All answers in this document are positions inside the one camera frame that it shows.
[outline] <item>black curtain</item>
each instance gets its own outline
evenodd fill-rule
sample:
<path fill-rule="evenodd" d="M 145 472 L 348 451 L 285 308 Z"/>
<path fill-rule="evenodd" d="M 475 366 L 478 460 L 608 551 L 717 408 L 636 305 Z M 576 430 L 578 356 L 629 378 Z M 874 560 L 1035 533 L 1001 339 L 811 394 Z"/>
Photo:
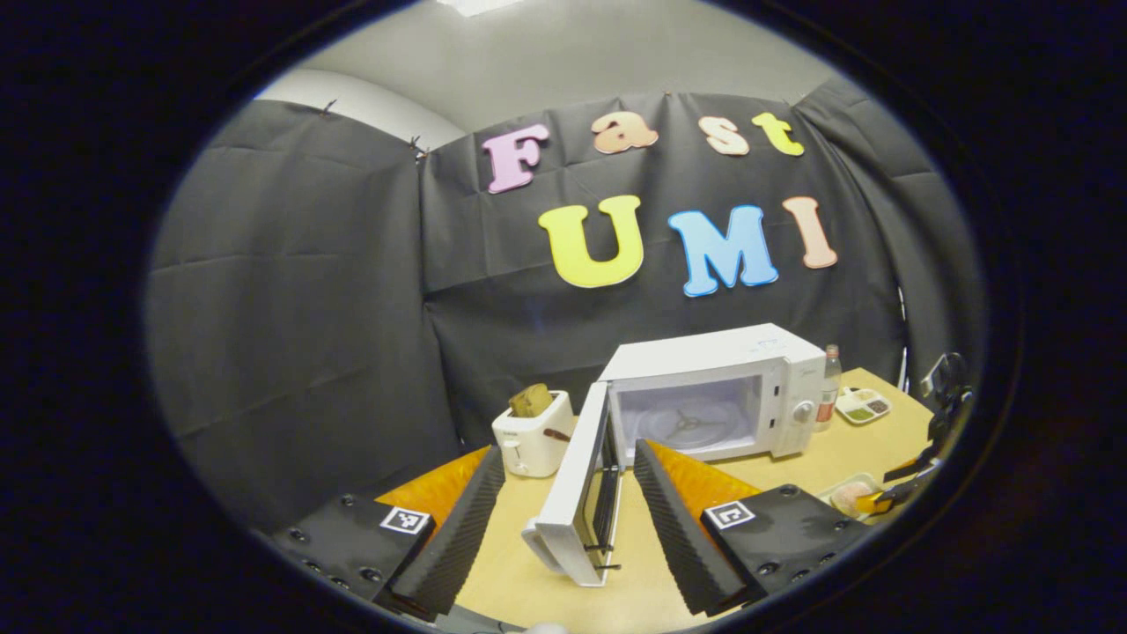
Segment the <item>black curtain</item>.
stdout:
<path fill-rule="evenodd" d="M 459 456 L 420 294 L 418 171 L 360 122 L 254 101 L 165 218 L 154 387 L 199 476 L 265 532 Z"/>
<path fill-rule="evenodd" d="M 656 144 L 603 154 L 592 122 L 631 110 L 658 132 Z M 775 150 L 752 117 L 769 111 L 805 145 Z M 701 116 L 735 123 L 747 155 L 713 151 Z M 551 133 L 529 185 L 490 194 L 486 140 L 534 124 Z M 442 348 L 451 408 L 468 446 L 492 441 L 492 419 L 522 387 L 543 382 L 585 394 L 622 343 L 774 323 L 808 341 L 841 347 L 846 369 L 864 367 L 896 383 L 907 341 L 896 275 L 872 208 L 817 128 L 782 102 L 735 96 L 654 93 L 552 108 L 505 122 L 431 152 L 423 168 L 424 291 Z M 548 209 L 580 204 L 594 259 L 618 252 L 603 198 L 632 194 L 645 244 L 638 273 L 621 284 L 580 288 L 556 271 Z M 781 203 L 813 196 L 838 261 L 811 269 L 793 216 Z M 711 295 L 684 294 L 684 247 L 669 215 L 703 212 L 720 229 L 737 205 L 763 208 L 774 283 Z"/>
<path fill-rule="evenodd" d="M 615 110 L 641 115 L 658 141 L 598 152 L 591 124 Z M 791 125 L 802 155 L 751 123 L 764 111 Z M 702 116 L 735 123 L 749 153 L 712 150 Z M 532 182 L 488 193 L 482 142 L 536 123 L 551 136 Z M 641 199 L 640 269 L 612 286 L 568 284 L 538 217 L 585 205 L 587 247 L 609 259 L 618 241 L 597 206 L 623 194 Z M 835 265 L 802 262 L 781 205 L 792 196 L 818 200 Z M 746 204 L 763 209 L 778 279 L 686 296 L 668 217 L 699 209 L 724 232 Z M 889 383 L 907 347 L 917 390 L 941 352 L 980 359 L 974 252 L 923 150 L 844 81 L 795 107 L 654 93 L 553 108 L 418 162 L 360 122 L 259 100 L 171 200 L 149 277 L 149 348 L 192 464 L 240 519 L 273 532 L 337 493 L 384 491 L 492 443 L 492 419 L 530 384 L 585 394 L 623 343 L 770 322 L 838 345 L 845 369 Z"/>
<path fill-rule="evenodd" d="M 944 352 L 986 359 L 985 279 L 965 209 L 914 135 L 845 79 L 814 90 L 795 111 L 825 140 L 864 196 L 904 292 L 909 393 Z"/>

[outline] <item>blue letter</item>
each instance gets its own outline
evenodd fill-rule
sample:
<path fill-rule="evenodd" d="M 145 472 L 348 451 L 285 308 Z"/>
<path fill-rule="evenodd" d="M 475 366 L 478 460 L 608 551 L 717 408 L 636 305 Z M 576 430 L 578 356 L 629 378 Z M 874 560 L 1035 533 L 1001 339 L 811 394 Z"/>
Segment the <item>blue letter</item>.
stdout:
<path fill-rule="evenodd" d="M 729 288 L 736 285 L 740 258 L 744 260 L 744 274 L 739 280 L 745 285 L 770 284 L 778 279 L 779 271 L 771 265 L 767 243 L 763 239 L 762 222 L 762 208 L 749 204 L 734 207 L 728 218 L 728 235 L 725 236 L 699 211 L 671 215 L 669 226 L 681 233 L 681 241 L 685 244 L 685 261 L 689 264 L 685 294 L 700 296 L 720 287 L 709 274 L 709 262 Z"/>

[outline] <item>open microwave door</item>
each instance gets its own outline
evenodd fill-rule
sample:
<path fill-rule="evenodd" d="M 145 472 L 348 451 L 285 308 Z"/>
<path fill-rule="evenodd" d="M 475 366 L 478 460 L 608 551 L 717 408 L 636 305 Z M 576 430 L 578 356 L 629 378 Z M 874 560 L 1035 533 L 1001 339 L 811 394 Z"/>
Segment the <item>open microwave door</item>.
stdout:
<path fill-rule="evenodd" d="M 540 515 L 522 533 L 533 552 L 579 586 L 602 587 L 618 527 L 623 467 L 610 429 L 606 384 L 587 392 Z"/>

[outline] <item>microwave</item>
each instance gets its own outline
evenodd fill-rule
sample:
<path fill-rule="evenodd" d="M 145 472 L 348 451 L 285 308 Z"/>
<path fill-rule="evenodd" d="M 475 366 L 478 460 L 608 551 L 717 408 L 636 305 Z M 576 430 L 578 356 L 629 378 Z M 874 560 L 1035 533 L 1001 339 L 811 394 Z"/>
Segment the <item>microwave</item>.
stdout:
<path fill-rule="evenodd" d="M 825 352 L 773 324 L 619 347 L 522 537 L 552 571 L 604 586 L 639 439 L 699 461 L 801 453 L 825 368 Z"/>
<path fill-rule="evenodd" d="M 810 441 L 826 354 L 774 324 L 619 347 L 600 376 L 632 466 L 654 440 L 698 461 L 799 454 Z"/>

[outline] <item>tabletop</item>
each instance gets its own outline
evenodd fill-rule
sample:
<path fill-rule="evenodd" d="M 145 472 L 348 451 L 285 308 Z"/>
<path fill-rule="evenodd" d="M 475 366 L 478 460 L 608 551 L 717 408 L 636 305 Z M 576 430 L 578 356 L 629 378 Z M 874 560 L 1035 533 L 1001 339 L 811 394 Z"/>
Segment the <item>tabletop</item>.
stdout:
<path fill-rule="evenodd" d="M 842 387 L 875 390 L 891 403 L 891 411 L 863 426 L 835 412 L 829 429 L 815 432 L 796 456 L 761 454 L 710 464 L 764 491 L 793 484 L 818 495 L 861 473 L 880 483 L 885 472 L 928 445 L 931 412 L 911 396 L 860 368 L 842 375 Z M 614 541 L 613 562 L 622 569 L 610 571 L 603 588 L 580 588 L 567 575 L 551 572 L 521 538 L 521 529 L 539 515 L 553 479 L 511 473 L 505 477 L 477 560 L 458 595 L 459 606 L 523 627 L 554 622 L 573 634 L 669 632 L 724 616 L 689 613 L 632 470 L 623 474 Z M 882 518 L 868 521 L 887 521 Z"/>

